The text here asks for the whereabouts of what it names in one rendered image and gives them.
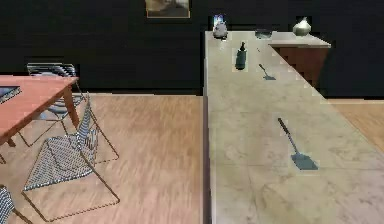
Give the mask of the small dark spatula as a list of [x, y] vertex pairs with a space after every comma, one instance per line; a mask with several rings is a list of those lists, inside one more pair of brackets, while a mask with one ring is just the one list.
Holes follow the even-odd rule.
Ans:
[[265, 76], [263, 77], [265, 80], [276, 80], [275, 77], [270, 76], [270, 75], [267, 73], [266, 69], [264, 68], [264, 66], [263, 66], [262, 64], [259, 64], [259, 67], [263, 70], [263, 72], [264, 72], [264, 74], [265, 74]]

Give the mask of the grey kettle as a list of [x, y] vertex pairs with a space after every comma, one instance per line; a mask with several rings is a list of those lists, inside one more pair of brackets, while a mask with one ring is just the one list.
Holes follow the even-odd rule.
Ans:
[[224, 22], [220, 22], [213, 28], [213, 37], [216, 39], [226, 39], [228, 35], [227, 26]]

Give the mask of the framed wall picture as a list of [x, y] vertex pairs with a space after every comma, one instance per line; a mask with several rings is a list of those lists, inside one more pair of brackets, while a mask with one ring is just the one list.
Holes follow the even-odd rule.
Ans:
[[176, 0], [145, 0], [148, 18], [188, 18], [189, 10]]

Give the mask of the pale green vase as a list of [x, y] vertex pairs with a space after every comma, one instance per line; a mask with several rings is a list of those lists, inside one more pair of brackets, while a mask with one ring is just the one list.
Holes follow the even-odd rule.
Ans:
[[306, 36], [311, 31], [311, 25], [308, 23], [307, 18], [304, 17], [299, 23], [297, 23], [292, 32], [296, 36]]

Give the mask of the dark glass bottle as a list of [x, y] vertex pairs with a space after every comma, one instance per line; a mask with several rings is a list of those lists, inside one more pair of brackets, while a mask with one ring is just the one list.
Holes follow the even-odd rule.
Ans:
[[241, 43], [241, 47], [239, 48], [237, 55], [236, 55], [236, 63], [235, 63], [235, 68], [237, 70], [243, 70], [245, 68], [245, 63], [246, 63], [246, 48], [245, 48], [245, 43]]

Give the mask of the red wooden table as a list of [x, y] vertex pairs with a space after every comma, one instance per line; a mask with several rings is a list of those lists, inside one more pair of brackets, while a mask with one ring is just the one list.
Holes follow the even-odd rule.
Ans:
[[61, 97], [73, 125], [77, 126], [79, 117], [72, 97], [72, 85], [77, 80], [77, 77], [0, 76], [1, 85], [18, 85], [21, 89], [18, 95], [0, 104], [0, 146]]

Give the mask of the large dark spatula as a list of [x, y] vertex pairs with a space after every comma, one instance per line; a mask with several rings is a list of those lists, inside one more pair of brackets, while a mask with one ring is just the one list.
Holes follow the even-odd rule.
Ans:
[[311, 157], [301, 153], [298, 150], [298, 148], [297, 148], [297, 146], [296, 146], [296, 144], [295, 144], [295, 142], [291, 136], [291, 133], [290, 133], [289, 129], [287, 128], [287, 126], [285, 125], [285, 123], [283, 122], [283, 120], [281, 118], [278, 118], [278, 122], [279, 122], [280, 126], [282, 127], [282, 129], [284, 130], [286, 136], [288, 137], [289, 142], [291, 143], [291, 145], [293, 147], [294, 153], [291, 155], [291, 159], [294, 162], [294, 164], [296, 165], [296, 167], [299, 170], [317, 170], [318, 166], [311, 159]]

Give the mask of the grey stone kitchen counter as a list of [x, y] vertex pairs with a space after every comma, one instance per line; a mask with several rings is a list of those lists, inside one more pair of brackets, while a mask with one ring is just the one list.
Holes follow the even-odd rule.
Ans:
[[[235, 68], [245, 43], [246, 63]], [[384, 152], [277, 52], [327, 50], [311, 35], [205, 34], [212, 224], [384, 224]], [[262, 64], [276, 80], [265, 80]], [[281, 118], [317, 170], [299, 170]]]

